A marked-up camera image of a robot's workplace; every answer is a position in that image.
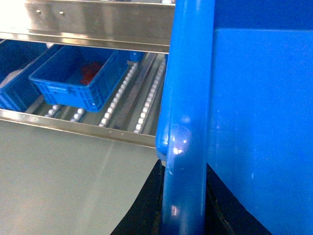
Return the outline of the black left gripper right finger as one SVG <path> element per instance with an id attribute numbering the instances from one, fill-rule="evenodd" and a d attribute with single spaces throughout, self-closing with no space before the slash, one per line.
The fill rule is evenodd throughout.
<path id="1" fill-rule="evenodd" d="M 215 171 L 206 168 L 205 233 L 207 235 L 269 235 L 227 188 Z"/>

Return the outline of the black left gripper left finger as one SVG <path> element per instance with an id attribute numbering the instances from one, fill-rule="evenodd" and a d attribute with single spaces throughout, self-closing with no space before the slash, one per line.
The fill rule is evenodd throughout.
<path id="1" fill-rule="evenodd" d="M 159 235 L 164 166 L 157 160 L 134 203 L 112 235 Z"/>

